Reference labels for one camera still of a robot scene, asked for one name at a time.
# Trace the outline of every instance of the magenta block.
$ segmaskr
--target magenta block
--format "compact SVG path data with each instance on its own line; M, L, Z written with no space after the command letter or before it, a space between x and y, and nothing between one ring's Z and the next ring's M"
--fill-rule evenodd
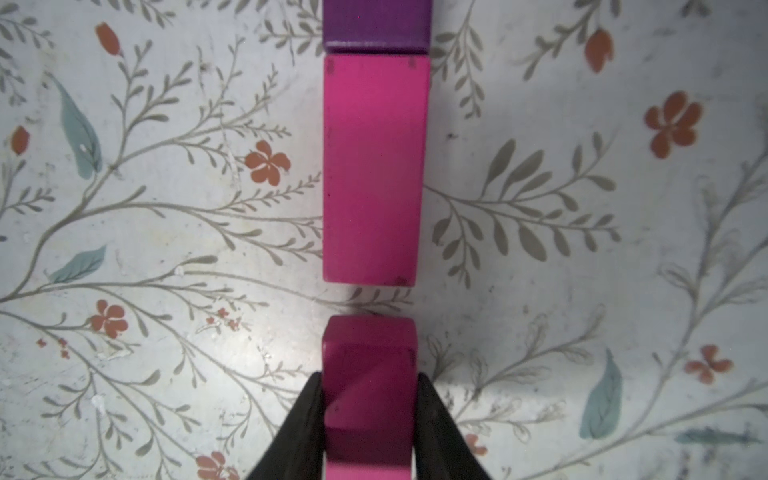
M414 284L428 93L426 56L326 57L326 281Z
M411 319L333 316L323 335L326 478L410 479L416 401Z

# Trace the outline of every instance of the rectangular block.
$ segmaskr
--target rectangular block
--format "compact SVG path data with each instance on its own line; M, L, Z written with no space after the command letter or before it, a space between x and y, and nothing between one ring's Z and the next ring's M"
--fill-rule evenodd
M432 0L323 0L323 45L329 53L429 51Z
M410 478L416 354L411 319L331 317L323 335L328 480L361 468L364 478Z
M326 281L414 284L428 94L426 56L326 57Z

